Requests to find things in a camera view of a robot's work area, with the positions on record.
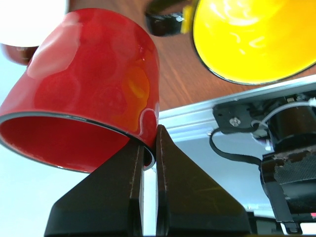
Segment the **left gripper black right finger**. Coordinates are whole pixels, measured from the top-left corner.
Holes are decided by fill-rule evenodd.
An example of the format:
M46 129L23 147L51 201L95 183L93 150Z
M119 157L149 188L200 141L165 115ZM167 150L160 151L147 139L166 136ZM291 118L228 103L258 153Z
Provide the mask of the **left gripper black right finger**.
M172 141L156 136L158 237L243 237L251 234L244 207Z

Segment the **red mug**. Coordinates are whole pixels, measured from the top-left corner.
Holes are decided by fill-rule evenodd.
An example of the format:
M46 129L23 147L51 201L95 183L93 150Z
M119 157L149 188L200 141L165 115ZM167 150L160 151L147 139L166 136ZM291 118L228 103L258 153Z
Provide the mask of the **red mug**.
M0 107L0 143L25 158L90 173L130 140L153 166L159 58L149 34L119 13L66 14Z

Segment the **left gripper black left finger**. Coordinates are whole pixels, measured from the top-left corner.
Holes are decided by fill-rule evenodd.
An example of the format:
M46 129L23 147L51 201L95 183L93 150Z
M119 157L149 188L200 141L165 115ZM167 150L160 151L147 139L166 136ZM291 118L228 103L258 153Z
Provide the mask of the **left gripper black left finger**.
M144 146L128 143L57 200L46 237L141 237Z

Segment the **yellow mug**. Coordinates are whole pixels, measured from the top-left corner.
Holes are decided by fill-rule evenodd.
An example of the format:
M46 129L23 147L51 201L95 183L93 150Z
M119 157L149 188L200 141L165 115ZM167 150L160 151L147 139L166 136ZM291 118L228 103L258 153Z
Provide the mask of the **yellow mug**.
M313 0L195 0L165 13L176 0L153 0L145 10L158 37L191 33L196 54L216 76L239 84L266 84L316 63Z

